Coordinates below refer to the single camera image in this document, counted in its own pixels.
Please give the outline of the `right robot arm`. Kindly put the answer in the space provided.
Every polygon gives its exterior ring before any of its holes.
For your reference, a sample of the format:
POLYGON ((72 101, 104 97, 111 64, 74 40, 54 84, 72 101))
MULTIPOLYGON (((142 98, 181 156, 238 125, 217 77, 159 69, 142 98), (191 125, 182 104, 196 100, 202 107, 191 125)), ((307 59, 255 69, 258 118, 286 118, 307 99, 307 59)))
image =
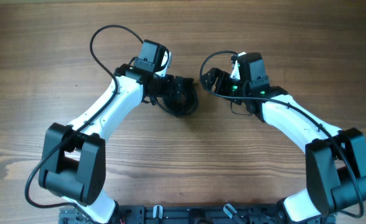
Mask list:
POLYGON ((280 86, 270 85, 260 53, 231 51, 232 71, 199 72, 203 89, 285 134, 305 155, 306 188, 282 199, 275 223, 323 222, 337 213, 362 218, 366 201, 366 138, 340 129, 300 106, 280 86))

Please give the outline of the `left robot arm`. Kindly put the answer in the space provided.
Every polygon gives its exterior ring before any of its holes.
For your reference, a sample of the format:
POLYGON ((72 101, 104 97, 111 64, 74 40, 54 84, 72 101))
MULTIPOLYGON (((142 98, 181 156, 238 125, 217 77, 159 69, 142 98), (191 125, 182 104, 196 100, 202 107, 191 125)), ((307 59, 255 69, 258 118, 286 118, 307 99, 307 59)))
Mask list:
POLYGON ((82 115, 46 131, 42 160, 34 171, 39 185, 64 198, 80 221, 125 223, 126 210, 105 192, 106 143, 126 115, 141 103, 158 104, 173 115, 195 111, 191 78, 167 74, 172 54, 163 45, 142 42, 137 57, 112 73, 108 89, 82 115))

